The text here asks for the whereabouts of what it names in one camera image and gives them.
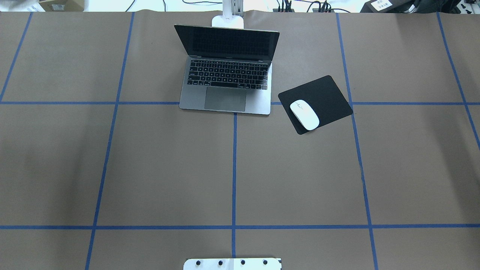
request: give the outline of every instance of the laptop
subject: laptop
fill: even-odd
[[[188,58],[181,109],[270,114],[279,32],[175,25]]]

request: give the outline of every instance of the trackpad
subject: trackpad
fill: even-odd
[[[245,111],[245,89],[207,87],[205,109]]]

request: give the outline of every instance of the mouse pad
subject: mouse pad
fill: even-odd
[[[320,119],[320,125],[317,128],[353,113],[342,92],[329,75],[282,92],[278,94],[278,98],[295,130],[300,135],[307,133],[308,130],[303,127],[290,109],[290,104],[296,100],[306,101],[315,111],[318,119]]]

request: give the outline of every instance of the laptop screen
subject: laptop screen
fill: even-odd
[[[272,60],[279,32],[175,25],[188,55]]]

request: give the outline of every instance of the computer mouse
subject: computer mouse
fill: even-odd
[[[302,99],[294,101],[290,104],[290,110],[297,117],[300,123],[307,130],[314,130],[320,125],[320,120],[313,109]]]

